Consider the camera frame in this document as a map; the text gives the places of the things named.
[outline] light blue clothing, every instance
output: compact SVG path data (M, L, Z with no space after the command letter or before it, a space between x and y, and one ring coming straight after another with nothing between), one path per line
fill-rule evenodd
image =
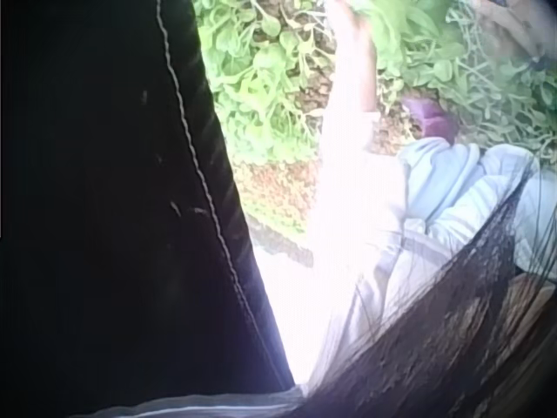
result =
M529 170L532 177L515 219L515 263L539 273L557 259L557 175L541 170L531 152L496 145L482 155L476 144L450 146L443 138L425 138L402 150L399 159L410 168L408 225L421 228L454 253L473 238ZM557 265L549 278L557 279Z

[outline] white fabric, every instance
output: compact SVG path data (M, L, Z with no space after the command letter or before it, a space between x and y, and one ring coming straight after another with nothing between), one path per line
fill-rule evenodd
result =
M481 229L528 168L536 175L519 203L516 262L539 272L534 268L555 259L553 234L545 236L552 245L534 254L532 266L525 261L541 243L532 233L532 214L538 213L538 226L546 231L557 205L554 174L542 175L528 151L500 145L482 156L477 145L428 138L397 158L375 155L365 149L379 115L332 111L333 118L324 122L313 227L315 271L336 296L306 392L342 367L363 337L377 338L433 284L433 276ZM413 246L404 246L410 241Z

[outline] hand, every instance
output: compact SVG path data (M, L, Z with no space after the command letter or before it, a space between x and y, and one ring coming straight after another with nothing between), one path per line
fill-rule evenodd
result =
M367 49L374 54L371 27L352 11L347 0L325 0L325 8L339 49Z

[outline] white sleeve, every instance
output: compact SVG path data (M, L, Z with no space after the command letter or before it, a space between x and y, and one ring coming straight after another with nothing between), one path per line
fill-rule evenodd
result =
M406 167L366 151L379 114L326 116L311 228L314 270L330 289L332 314L308 391L379 325L406 213Z

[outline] garden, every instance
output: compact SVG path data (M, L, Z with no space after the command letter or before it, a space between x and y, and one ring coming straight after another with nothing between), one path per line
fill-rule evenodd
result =
M430 98L453 115L457 142L520 145L555 165L554 61L533 59L527 40L508 41L478 16L479 2L489 0L476 8L472 0L351 1L370 20L378 50L380 146L395 153L427 135L431 126L403 104ZM258 225L303 246L334 70L323 1L193 4L242 206Z

